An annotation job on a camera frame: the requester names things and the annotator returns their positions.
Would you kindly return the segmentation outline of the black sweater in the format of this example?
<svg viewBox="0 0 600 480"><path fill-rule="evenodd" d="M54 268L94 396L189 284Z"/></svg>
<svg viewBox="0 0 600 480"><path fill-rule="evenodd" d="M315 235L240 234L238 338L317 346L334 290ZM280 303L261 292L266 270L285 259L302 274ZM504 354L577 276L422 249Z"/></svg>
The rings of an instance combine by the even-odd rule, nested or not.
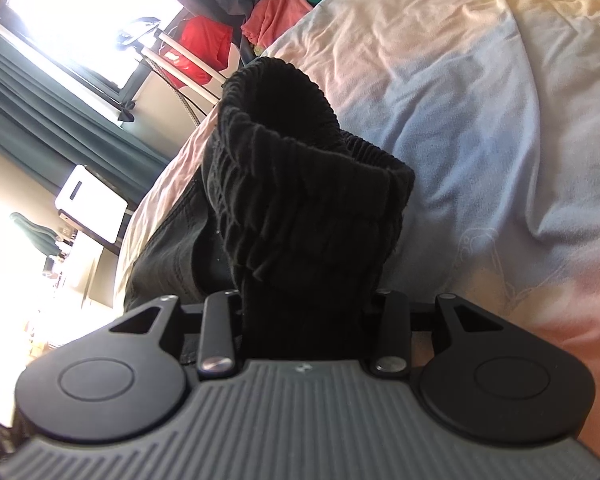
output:
<svg viewBox="0 0 600 480"><path fill-rule="evenodd" d="M340 127L297 67L258 58L227 81L204 190L256 359L362 354L414 170Z"/></svg>

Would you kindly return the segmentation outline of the black jeans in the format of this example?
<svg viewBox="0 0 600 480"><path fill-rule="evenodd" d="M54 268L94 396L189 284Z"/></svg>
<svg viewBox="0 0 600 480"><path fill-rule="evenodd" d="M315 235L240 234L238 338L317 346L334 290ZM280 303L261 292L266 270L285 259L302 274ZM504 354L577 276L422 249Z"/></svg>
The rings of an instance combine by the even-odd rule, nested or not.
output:
<svg viewBox="0 0 600 480"><path fill-rule="evenodd" d="M123 309L164 295L178 296L183 304L201 304L214 292L233 287L215 212L202 172L196 171L132 265Z"/></svg>

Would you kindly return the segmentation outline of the white dresser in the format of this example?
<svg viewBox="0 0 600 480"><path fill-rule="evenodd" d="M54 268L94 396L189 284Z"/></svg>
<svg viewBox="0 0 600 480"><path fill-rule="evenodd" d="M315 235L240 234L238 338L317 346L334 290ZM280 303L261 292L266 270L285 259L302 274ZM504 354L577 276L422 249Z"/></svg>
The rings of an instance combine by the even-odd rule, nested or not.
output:
<svg viewBox="0 0 600 480"><path fill-rule="evenodd" d="M114 306L118 257L84 233L33 289L24 318L28 362L97 330L120 315Z"/></svg>

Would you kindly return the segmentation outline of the white chair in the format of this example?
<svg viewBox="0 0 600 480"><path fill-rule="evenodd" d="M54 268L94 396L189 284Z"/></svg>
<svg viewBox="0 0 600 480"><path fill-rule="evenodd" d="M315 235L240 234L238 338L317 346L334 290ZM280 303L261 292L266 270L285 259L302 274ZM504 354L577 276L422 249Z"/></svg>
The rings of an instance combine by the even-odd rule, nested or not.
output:
<svg viewBox="0 0 600 480"><path fill-rule="evenodd" d="M76 165L55 198L61 219L116 256L129 203L83 165Z"/></svg>

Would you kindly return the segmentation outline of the teal cloth on mirror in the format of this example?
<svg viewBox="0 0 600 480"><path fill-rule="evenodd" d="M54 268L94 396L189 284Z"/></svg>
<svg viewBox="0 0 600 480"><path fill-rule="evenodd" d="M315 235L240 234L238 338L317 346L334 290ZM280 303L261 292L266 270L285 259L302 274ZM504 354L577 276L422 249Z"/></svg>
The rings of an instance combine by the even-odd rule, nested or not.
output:
<svg viewBox="0 0 600 480"><path fill-rule="evenodd" d="M57 233L54 230L30 221L19 212L12 212L10 218L45 257L58 257L61 254L61 249L57 245Z"/></svg>

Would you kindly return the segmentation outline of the teal curtain left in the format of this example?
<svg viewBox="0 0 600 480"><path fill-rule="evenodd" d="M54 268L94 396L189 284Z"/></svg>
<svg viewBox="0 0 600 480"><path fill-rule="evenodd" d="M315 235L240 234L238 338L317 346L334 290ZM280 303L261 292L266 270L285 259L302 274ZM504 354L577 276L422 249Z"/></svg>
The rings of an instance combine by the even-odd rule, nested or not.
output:
<svg viewBox="0 0 600 480"><path fill-rule="evenodd" d="M56 194L76 165L139 203L169 159L102 117L0 35L0 153Z"/></svg>

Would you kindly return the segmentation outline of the red garment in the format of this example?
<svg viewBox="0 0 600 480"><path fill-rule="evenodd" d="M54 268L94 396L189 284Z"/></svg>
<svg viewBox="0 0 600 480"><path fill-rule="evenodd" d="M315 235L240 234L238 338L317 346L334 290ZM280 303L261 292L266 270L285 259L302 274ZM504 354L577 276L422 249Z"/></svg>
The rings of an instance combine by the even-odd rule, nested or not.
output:
<svg viewBox="0 0 600 480"><path fill-rule="evenodd" d="M230 26L212 21L205 16L191 16L184 18L178 26L170 30L169 36L202 62L220 72L228 67L232 33ZM208 73L190 62L178 50L163 44L159 52L165 60L197 84L204 86L211 81L212 77Z"/></svg>

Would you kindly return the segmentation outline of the pastel bed sheet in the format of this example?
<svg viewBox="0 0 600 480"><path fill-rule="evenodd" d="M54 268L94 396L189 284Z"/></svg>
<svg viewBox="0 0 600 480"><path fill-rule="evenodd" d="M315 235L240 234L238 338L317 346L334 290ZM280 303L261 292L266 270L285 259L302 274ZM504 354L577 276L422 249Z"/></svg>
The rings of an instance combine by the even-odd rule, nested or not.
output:
<svg viewBox="0 0 600 480"><path fill-rule="evenodd" d="M600 0L323 0L266 56L414 170L381 281L573 351L600 454Z"/></svg>

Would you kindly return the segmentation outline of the pink garment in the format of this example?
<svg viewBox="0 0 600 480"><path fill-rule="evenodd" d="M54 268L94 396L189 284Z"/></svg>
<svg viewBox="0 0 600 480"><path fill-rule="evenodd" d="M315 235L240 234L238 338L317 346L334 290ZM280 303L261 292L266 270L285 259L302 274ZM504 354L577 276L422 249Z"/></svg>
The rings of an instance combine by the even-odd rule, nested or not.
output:
<svg viewBox="0 0 600 480"><path fill-rule="evenodd" d="M242 24L242 36L262 52L312 8L308 0L259 0Z"/></svg>

